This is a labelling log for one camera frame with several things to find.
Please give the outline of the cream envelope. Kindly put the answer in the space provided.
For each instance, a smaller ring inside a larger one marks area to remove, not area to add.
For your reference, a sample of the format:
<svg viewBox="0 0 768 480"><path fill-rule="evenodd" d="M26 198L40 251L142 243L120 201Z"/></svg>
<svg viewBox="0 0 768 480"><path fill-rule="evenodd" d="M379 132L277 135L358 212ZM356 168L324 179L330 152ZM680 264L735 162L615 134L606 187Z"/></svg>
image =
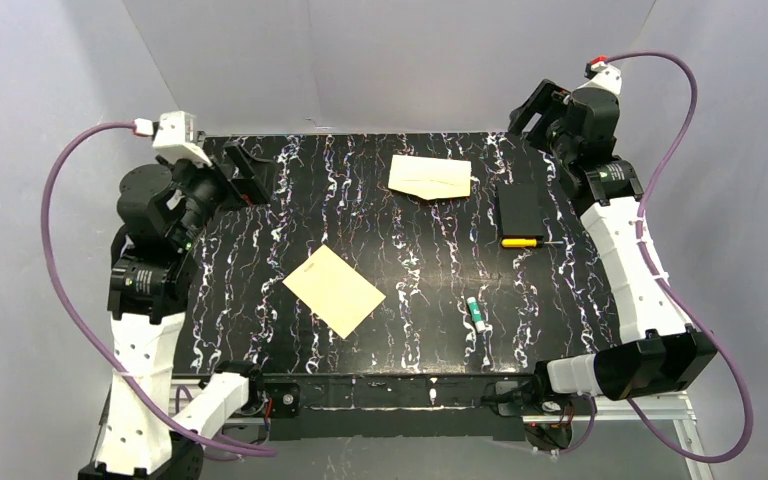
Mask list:
<svg viewBox="0 0 768 480"><path fill-rule="evenodd" d="M423 200L468 197L471 170L467 160L393 155L387 187Z"/></svg>

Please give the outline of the cream paper letter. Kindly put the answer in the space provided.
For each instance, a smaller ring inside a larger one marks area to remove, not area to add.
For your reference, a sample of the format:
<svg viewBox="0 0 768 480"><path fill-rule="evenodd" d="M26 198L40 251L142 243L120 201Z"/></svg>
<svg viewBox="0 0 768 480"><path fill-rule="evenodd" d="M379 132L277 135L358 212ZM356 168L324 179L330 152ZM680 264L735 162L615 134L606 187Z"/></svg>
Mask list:
<svg viewBox="0 0 768 480"><path fill-rule="evenodd" d="M342 339L386 298L327 245L313 252L283 283Z"/></svg>

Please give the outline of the green white glue stick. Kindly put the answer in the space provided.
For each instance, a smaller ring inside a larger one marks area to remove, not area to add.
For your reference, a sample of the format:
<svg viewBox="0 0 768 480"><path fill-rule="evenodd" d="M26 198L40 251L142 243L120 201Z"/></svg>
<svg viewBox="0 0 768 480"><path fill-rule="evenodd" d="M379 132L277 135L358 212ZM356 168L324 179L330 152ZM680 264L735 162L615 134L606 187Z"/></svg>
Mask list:
<svg viewBox="0 0 768 480"><path fill-rule="evenodd" d="M466 303L470 312L473 327L477 334L483 334L487 330L486 322L482 315L481 307L475 297L468 297Z"/></svg>

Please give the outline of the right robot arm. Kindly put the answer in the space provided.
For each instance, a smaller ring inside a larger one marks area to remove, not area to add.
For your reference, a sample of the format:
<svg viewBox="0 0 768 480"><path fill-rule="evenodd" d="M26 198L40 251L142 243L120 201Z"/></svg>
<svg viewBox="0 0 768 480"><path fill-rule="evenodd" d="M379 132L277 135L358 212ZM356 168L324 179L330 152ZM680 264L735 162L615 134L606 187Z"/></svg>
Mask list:
<svg viewBox="0 0 768 480"><path fill-rule="evenodd" d="M510 114L509 133L559 162L562 189L594 243L620 325L617 346L539 362L534 390L544 398L682 391L718 353L661 288L666 274L641 255L650 239L637 214L644 190L634 167L614 153L619 118L617 94L596 86L567 90L548 79Z"/></svg>

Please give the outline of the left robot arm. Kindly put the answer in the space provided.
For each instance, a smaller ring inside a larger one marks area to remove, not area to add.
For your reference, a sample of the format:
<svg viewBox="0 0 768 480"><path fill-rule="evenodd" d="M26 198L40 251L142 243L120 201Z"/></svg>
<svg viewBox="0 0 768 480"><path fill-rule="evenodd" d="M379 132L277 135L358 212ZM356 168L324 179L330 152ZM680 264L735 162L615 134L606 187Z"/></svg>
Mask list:
<svg viewBox="0 0 768 480"><path fill-rule="evenodd" d="M196 436L214 436L252 403L255 368L231 361L179 417L163 420L196 274L192 248L217 213L268 204L276 174L274 161L229 141L206 163L157 157L122 178L107 300L118 365L101 446L80 478L195 479L205 455Z"/></svg>

